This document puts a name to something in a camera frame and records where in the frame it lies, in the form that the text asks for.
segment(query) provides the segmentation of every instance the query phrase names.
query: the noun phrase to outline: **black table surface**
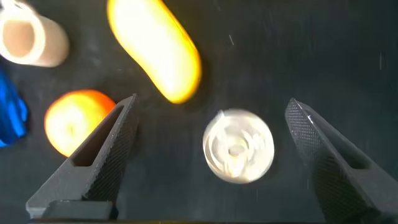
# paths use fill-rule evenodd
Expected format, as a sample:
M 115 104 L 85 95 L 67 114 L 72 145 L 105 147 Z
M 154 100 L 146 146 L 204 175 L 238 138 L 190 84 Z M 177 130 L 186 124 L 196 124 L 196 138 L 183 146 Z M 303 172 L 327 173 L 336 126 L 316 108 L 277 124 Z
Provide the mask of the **black table surface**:
M 169 103 L 117 43 L 105 0 L 31 3 L 64 27 L 70 55 L 56 68 L 1 61 L 29 106 L 30 132 L 0 149 L 0 223 L 26 221 L 25 202 L 65 160 L 45 136 L 44 113 L 84 88 L 140 98 L 120 218 L 323 221 L 285 123 L 290 98 L 398 179 L 398 1 L 165 0 L 203 65 L 199 90 L 183 105 Z M 229 108 L 258 114 L 274 138 L 271 170 L 250 184 L 220 180 L 203 155 L 206 125 Z

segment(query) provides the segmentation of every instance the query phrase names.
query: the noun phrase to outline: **orange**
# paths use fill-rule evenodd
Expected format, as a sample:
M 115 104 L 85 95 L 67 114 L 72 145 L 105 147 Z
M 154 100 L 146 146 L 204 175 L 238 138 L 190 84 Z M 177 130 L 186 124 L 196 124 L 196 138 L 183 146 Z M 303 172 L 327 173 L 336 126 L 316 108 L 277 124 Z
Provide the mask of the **orange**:
M 51 145 L 66 157 L 104 120 L 115 103 L 96 90 L 78 90 L 52 103 L 44 117 Z

